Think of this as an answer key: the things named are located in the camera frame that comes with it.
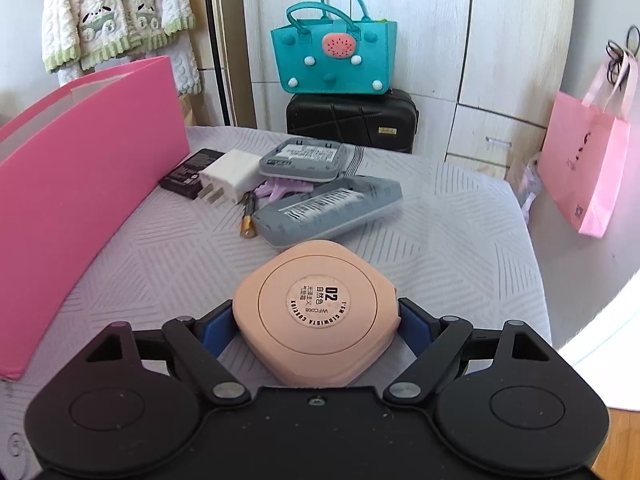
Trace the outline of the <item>peach cushion compact case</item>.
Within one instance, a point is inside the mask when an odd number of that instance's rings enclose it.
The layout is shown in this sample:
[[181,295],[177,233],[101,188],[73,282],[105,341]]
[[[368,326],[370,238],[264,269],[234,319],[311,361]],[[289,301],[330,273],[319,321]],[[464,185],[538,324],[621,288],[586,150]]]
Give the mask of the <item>peach cushion compact case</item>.
[[387,350],[396,288],[344,246],[311,240],[251,273],[232,298],[254,355],[290,387],[345,387]]

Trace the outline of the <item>pink storage box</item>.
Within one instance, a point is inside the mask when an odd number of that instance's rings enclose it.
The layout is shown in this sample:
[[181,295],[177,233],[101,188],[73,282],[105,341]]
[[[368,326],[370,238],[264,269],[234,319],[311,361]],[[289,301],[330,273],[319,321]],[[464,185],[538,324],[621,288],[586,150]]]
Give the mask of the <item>pink storage box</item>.
[[2,126],[2,378],[23,376],[89,264],[188,153],[166,56],[75,79]]

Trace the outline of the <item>grey wifi router device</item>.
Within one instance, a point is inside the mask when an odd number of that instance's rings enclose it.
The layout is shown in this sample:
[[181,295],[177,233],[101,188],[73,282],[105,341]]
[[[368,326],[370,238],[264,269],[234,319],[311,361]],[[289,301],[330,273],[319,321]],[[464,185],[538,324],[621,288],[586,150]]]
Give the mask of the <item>grey wifi router device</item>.
[[348,149],[344,144],[308,138],[288,139],[259,161],[259,172],[267,178],[326,183],[345,168]]

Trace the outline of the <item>white patterned table cloth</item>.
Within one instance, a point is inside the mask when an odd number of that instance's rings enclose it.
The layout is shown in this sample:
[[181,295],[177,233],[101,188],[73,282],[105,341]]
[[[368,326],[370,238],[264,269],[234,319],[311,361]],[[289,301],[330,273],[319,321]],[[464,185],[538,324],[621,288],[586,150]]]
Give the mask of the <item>white patterned table cloth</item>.
[[[397,181],[399,206],[340,237],[434,316],[483,328],[519,318],[550,333],[544,286],[509,185],[419,156],[366,148],[355,174]],[[44,334],[23,377],[1,386],[1,470],[29,479],[38,464],[24,435],[35,394],[102,328],[126,321],[155,330],[229,299],[248,274],[277,255],[240,234],[241,208],[153,191],[96,256]]]

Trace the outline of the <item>AA battery on table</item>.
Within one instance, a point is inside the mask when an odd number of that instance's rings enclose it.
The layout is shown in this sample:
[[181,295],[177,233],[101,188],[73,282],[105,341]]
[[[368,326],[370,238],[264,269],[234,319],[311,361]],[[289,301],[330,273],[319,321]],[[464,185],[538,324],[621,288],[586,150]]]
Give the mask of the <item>AA battery on table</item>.
[[243,214],[240,225],[240,234],[248,240],[256,236],[256,230],[253,222],[253,214],[256,210],[257,197],[254,191],[248,191],[242,199]]

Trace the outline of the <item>white power adapter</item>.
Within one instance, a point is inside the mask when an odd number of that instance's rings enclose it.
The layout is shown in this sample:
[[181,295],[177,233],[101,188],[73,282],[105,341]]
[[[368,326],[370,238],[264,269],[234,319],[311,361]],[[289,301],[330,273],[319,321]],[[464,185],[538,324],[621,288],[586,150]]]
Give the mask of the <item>white power adapter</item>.
[[198,198],[210,204],[224,198],[232,204],[242,202],[247,192],[262,185],[266,178],[260,173],[259,155],[231,150],[198,173],[202,185]]

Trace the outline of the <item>black flat battery pack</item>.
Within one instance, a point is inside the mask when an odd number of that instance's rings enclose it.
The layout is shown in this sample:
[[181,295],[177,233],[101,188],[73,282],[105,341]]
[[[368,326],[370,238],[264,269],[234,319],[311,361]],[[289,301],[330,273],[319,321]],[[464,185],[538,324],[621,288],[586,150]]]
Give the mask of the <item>black flat battery pack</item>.
[[223,152],[202,148],[163,176],[158,185],[166,191],[195,200],[203,189],[200,172],[222,156]]

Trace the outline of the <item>grey long remote case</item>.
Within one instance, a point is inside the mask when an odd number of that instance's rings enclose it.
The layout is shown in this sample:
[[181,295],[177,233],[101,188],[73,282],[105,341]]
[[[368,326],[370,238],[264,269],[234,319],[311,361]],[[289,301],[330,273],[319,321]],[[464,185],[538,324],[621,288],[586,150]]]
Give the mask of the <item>grey long remote case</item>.
[[341,177],[309,193],[282,198],[253,214],[258,235],[274,248],[332,240],[402,201],[399,182],[371,176]]

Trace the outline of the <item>purple plastic clip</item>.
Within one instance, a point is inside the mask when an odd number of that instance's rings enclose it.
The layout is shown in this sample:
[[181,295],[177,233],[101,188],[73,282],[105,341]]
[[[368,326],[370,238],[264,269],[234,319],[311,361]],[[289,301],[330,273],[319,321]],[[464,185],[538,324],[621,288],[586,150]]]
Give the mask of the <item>purple plastic clip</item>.
[[283,178],[269,178],[265,180],[262,185],[259,185],[258,188],[256,188],[254,194],[257,198],[265,198],[268,203],[273,203],[288,194],[309,193],[313,190],[314,185],[311,182]]

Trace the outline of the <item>black suitcase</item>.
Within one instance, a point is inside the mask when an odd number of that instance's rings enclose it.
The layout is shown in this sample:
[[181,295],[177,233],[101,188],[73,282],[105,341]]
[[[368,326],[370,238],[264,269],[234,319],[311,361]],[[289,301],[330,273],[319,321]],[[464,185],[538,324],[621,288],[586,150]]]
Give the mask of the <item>black suitcase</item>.
[[292,136],[411,154],[419,111],[411,96],[390,89],[373,94],[294,94],[286,107]]

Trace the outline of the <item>pink paper shopping bag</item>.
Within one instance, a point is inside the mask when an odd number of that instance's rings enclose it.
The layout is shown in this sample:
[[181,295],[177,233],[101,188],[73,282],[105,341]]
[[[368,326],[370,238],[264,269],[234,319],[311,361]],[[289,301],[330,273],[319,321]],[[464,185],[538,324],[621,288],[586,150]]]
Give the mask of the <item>pink paper shopping bag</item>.
[[599,105],[608,82],[603,63],[586,94],[556,94],[538,174],[563,217],[582,235],[605,234],[615,208],[627,158],[628,115],[639,80],[636,58],[624,51],[611,92]]

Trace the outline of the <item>white knit garment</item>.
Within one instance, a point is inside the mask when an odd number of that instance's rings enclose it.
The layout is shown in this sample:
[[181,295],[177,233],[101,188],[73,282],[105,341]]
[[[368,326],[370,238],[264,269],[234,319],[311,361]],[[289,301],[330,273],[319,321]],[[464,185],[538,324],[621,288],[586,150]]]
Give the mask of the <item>white knit garment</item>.
[[[184,96],[185,94],[193,94],[195,96],[202,92],[198,63],[196,62],[190,35],[187,32],[179,32],[177,35],[172,36],[165,47],[145,52],[140,48],[132,49],[124,54],[117,55],[116,60],[122,58],[125,62],[131,62],[163,55],[168,56],[170,59],[172,74],[174,75],[179,96]],[[58,76],[58,84],[60,86],[64,86],[71,80],[92,72],[93,68],[84,70],[78,62],[67,63],[54,71],[55,75]]]

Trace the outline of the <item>teal felt handbag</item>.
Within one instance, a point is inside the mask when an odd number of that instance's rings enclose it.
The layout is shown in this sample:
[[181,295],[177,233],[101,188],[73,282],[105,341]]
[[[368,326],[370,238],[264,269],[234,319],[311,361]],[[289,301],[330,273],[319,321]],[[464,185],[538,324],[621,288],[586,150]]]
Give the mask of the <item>teal felt handbag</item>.
[[280,84],[292,94],[381,94],[390,90],[397,23],[370,18],[363,0],[355,21],[326,0],[286,9],[270,32]]

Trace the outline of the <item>cream green knit cardigan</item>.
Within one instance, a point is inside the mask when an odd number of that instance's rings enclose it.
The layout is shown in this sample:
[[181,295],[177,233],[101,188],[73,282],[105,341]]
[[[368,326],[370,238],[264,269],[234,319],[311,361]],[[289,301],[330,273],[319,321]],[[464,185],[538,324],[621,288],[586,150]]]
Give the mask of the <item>cream green knit cardigan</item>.
[[131,51],[155,51],[195,26],[190,0],[43,0],[44,68],[92,70]]

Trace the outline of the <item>black clothes rack pole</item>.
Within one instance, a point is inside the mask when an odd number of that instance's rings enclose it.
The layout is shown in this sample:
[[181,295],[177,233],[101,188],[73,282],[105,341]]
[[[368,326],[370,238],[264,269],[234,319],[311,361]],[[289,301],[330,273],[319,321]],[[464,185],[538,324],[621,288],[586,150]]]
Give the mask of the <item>black clothes rack pole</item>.
[[210,50],[212,50],[213,71],[225,126],[235,125],[231,79],[228,67],[226,38],[224,38],[224,17],[222,0],[205,0],[205,13]]

